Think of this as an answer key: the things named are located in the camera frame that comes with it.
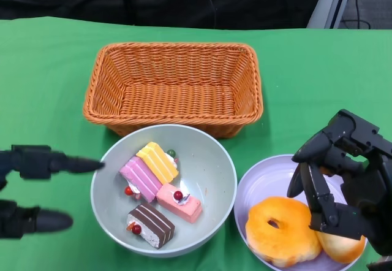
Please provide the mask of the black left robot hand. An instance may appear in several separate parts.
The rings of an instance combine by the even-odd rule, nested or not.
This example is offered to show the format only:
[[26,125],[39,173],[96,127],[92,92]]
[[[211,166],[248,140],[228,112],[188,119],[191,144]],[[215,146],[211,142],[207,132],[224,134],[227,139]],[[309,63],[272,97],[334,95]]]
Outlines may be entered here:
[[[49,180],[53,174],[82,174],[99,170],[104,162],[69,156],[48,145],[12,145],[1,151],[1,189],[7,175],[18,172],[25,180]],[[71,228],[68,213],[41,207],[21,207],[15,201],[1,200],[1,238],[21,239],[25,234],[60,232]]]

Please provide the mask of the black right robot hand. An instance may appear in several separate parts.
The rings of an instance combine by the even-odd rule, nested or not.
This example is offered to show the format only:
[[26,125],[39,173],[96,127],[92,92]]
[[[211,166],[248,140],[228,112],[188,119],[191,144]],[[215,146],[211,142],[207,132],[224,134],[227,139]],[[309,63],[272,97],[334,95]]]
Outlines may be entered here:
[[292,161],[287,197],[305,193],[312,230],[366,237],[379,255],[391,255],[391,142],[379,127],[342,109]]

